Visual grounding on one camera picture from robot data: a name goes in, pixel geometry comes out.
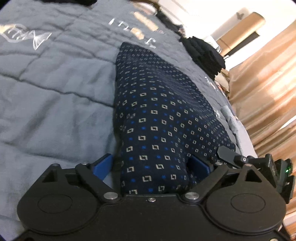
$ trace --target light gray cloth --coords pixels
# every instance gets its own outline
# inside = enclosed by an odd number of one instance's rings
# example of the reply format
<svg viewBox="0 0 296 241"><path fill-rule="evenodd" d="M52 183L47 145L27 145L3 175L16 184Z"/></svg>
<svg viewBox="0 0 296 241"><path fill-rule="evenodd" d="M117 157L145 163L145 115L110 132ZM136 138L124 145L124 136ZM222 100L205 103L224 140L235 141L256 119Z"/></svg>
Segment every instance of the light gray cloth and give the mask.
<svg viewBox="0 0 296 241"><path fill-rule="evenodd" d="M226 118L231 131L235 135L241 154L243 156L253 156L257 158L258 156L254 150L253 144L244 125L233 116L228 106L222 107L221 112Z"/></svg>
<svg viewBox="0 0 296 241"><path fill-rule="evenodd" d="M122 42L149 48L175 65L216 111L230 107L178 35L155 16L149 18L159 29L150 31L133 11L126 0L98 0L92 8L11 0L0 11L2 26L22 24L37 36L52 33L36 50L33 39L12 43L0 35L0 233L6 240L22 231L17 203L50 164L73 168L116 153L115 61ZM121 21L141 29L145 38L125 31L123 24L118 26ZM155 42L146 44L150 38ZM217 118L236 143L224 116Z"/></svg>

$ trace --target black folded clothing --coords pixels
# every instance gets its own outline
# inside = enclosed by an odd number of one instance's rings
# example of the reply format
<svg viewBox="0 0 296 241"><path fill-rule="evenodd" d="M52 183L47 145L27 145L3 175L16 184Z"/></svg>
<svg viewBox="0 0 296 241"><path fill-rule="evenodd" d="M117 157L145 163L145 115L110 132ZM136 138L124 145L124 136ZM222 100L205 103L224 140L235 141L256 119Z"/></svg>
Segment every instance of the black folded clothing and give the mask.
<svg viewBox="0 0 296 241"><path fill-rule="evenodd" d="M9 0L0 0L0 9L3 8L4 5L8 2L9 2Z"/></svg>
<svg viewBox="0 0 296 241"><path fill-rule="evenodd" d="M176 34L182 36L181 32L179 32L182 25L175 25L171 22L171 20L162 12L158 11L156 17L170 30L174 31Z"/></svg>
<svg viewBox="0 0 296 241"><path fill-rule="evenodd" d="M215 79L221 69L225 69L223 57L208 43L196 37L181 38L187 52L192 60L202 68L203 71L211 78Z"/></svg>
<svg viewBox="0 0 296 241"><path fill-rule="evenodd" d="M74 3L74 4L80 4L84 6L90 6L97 2L97 0L40 0L42 2L55 2L55 3Z"/></svg>

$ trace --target bedding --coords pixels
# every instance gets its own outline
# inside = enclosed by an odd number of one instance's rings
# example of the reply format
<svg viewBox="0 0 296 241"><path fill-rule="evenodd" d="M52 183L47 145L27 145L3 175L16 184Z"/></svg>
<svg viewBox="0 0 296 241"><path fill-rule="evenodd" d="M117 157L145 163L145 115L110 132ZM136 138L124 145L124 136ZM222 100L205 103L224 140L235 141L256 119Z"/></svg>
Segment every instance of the bedding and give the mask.
<svg viewBox="0 0 296 241"><path fill-rule="evenodd" d="M152 32L134 11L125 0L99 0L91 8L11 0L0 11L0 233L6 240L23 231L17 202L50 164L72 168L118 152L112 120L123 42L153 50L187 75L236 144L220 114L223 106L231 108L228 100L179 36L146 16L159 27Z"/></svg>
<svg viewBox="0 0 296 241"><path fill-rule="evenodd" d="M245 157L252 156L258 158L253 144L251 142L251 139L249 137L249 134L247 133L241 121L238 120L236 116L233 116L228 106L223 106L221 108L221 112L226 118L232 133L234 133L235 135L237 145L241 151L241 154Z"/></svg>

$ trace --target wall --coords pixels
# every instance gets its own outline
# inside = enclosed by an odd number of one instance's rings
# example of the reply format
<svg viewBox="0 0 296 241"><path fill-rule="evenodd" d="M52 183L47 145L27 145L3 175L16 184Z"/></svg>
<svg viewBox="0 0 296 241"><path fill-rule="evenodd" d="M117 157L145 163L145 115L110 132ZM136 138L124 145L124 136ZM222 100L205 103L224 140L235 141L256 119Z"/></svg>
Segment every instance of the wall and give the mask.
<svg viewBox="0 0 296 241"><path fill-rule="evenodd" d="M160 0L166 12L176 24L184 24L188 35L204 38L212 35L220 38L239 20L236 12L261 14L266 24L257 32L260 35L247 46L226 59L226 69L238 65L257 52L268 41L283 31L296 19L296 4L292 0Z"/></svg>

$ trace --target metal screw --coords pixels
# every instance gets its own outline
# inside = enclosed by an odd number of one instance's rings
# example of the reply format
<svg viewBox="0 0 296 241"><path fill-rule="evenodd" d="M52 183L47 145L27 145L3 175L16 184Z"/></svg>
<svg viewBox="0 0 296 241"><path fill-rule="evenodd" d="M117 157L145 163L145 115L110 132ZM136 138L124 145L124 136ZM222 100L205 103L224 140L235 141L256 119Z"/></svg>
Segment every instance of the metal screw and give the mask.
<svg viewBox="0 0 296 241"><path fill-rule="evenodd" d="M148 200L147 200L148 202L155 202L156 201L156 199L154 198L154 197L150 197L150 198L148 198Z"/></svg>
<svg viewBox="0 0 296 241"><path fill-rule="evenodd" d="M185 194L185 198L189 199L189 200L196 200L198 199L200 196L198 193L196 192L188 192Z"/></svg>
<svg viewBox="0 0 296 241"><path fill-rule="evenodd" d="M104 198L106 198L108 200L114 200L114 199L118 198L118 194L116 192L106 192L104 194Z"/></svg>

